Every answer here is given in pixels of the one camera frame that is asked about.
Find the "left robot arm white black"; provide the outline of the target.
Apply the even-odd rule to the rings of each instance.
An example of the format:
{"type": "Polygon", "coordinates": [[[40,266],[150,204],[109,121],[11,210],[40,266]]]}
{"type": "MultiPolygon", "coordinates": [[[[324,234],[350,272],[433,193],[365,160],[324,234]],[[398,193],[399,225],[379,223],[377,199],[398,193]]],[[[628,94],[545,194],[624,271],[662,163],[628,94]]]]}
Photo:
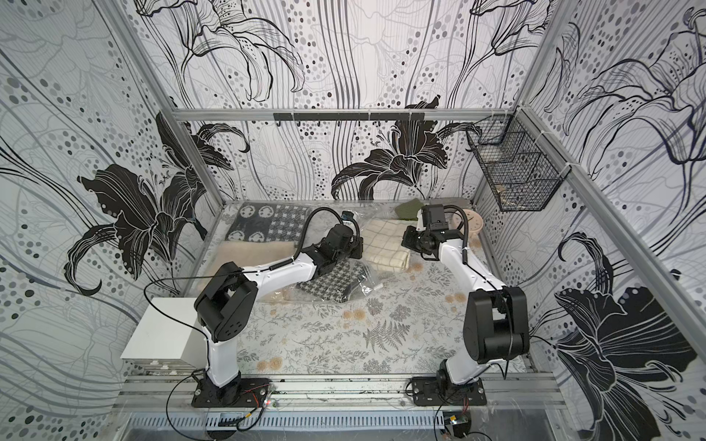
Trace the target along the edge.
{"type": "Polygon", "coordinates": [[[222,265],[194,302],[208,343],[206,374],[223,388],[240,379],[236,337],[244,331],[258,298],[281,288],[320,279],[350,258],[362,258],[360,228],[335,225],[319,243],[294,257],[265,266],[222,265]]]}

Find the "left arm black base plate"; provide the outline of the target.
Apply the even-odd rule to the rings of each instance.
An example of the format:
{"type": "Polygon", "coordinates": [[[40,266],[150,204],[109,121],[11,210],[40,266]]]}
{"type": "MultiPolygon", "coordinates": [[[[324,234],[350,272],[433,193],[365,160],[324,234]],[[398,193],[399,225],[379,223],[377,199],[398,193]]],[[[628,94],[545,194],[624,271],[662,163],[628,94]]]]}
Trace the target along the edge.
{"type": "Polygon", "coordinates": [[[209,377],[205,377],[199,380],[191,405],[204,409],[257,409],[265,404],[270,384],[267,378],[238,377],[227,385],[218,387],[209,377]]]}

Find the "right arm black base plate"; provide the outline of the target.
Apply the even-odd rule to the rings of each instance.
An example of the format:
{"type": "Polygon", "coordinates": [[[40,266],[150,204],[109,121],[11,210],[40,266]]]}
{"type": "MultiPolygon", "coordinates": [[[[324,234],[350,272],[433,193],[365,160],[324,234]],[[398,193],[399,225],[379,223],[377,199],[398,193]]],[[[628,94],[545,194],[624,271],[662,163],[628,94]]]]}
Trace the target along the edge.
{"type": "Polygon", "coordinates": [[[485,388],[481,380],[455,385],[443,383],[436,377],[413,377],[406,385],[406,394],[418,407],[487,405],[485,388]]]}

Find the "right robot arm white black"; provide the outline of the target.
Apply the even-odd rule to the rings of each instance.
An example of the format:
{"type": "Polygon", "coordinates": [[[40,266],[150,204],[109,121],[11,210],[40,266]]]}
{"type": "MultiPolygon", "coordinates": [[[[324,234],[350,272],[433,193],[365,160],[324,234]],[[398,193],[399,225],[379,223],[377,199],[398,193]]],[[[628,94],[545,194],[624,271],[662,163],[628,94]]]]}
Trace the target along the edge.
{"type": "Polygon", "coordinates": [[[421,224],[410,226],[402,247],[423,259],[440,262],[467,292],[463,349],[439,365],[439,383],[463,386],[476,382],[492,365],[502,366],[530,352],[527,297],[498,279],[468,247],[469,220],[454,205],[426,205],[421,224]]]}

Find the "cream checked scarf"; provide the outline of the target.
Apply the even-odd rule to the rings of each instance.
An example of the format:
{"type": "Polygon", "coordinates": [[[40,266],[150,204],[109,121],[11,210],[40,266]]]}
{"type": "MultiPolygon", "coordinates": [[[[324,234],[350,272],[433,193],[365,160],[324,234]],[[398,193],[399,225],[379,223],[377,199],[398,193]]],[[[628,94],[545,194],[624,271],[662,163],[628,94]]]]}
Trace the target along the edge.
{"type": "Polygon", "coordinates": [[[411,252],[402,246],[409,220],[370,220],[363,230],[362,259],[379,272],[404,272],[409,267],[411,252]]]}

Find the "green scarf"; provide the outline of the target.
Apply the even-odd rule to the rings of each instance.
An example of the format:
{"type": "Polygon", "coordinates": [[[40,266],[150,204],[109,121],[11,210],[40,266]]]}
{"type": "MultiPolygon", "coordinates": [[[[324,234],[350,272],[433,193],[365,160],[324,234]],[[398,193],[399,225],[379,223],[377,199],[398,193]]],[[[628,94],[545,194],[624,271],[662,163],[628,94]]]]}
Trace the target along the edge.
{"type": "Polygon", "coordinates": [[[409,200],[395,207],[395,215],[399,220],[415,221],[418,219],[418,213],[424,207],[424,203],[418,198],[409,200]]]}

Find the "clear plastic vacuum bag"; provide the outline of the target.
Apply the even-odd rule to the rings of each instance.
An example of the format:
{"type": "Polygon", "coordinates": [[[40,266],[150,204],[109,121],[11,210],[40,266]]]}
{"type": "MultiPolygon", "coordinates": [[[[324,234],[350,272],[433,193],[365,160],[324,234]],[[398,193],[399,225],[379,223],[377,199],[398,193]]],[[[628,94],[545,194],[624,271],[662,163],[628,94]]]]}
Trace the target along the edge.
{"type": "Polygon", "coordinates": [[[278,301],[346,303],[378,288],[377,275],[409,267],[401,246],[406,227],[421,220],[422,203],[396,207],[391,219],[359,222],[356,211],[309,209],[291,257],[268,266],[259,292],[278,301]]]}

